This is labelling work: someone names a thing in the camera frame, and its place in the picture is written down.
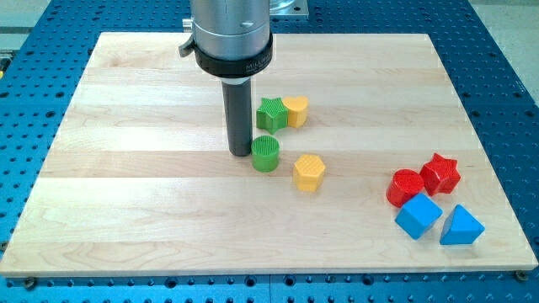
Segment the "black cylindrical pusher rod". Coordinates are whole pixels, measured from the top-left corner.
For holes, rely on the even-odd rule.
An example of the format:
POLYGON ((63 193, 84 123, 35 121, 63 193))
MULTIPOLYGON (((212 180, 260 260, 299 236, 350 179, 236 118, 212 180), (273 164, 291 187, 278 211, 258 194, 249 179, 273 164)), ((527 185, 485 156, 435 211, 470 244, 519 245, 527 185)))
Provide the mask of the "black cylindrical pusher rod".
POLYGON ((251 153, 252 100, 249 78, 221 80, 229 151, 236 157, 251 153))

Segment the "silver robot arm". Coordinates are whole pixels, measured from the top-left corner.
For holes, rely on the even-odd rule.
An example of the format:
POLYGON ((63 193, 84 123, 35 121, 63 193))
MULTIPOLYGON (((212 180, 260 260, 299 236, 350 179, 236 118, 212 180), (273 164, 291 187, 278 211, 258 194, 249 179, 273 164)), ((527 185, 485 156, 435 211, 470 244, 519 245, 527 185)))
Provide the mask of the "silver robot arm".
POLYGON ((251 76, 273 57, 269 0, 192 0, 192 34, 179 55, 221 80, 228 147, 236 157, 251 153, 251 76))

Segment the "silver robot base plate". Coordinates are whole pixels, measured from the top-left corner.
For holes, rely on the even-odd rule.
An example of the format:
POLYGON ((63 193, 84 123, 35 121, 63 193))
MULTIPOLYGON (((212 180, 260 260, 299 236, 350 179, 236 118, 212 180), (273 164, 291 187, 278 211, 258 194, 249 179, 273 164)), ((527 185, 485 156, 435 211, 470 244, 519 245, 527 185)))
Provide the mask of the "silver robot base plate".
POLYGON ((308 19, 308 1, 270 0, 269 15, 272 19, 308 19))

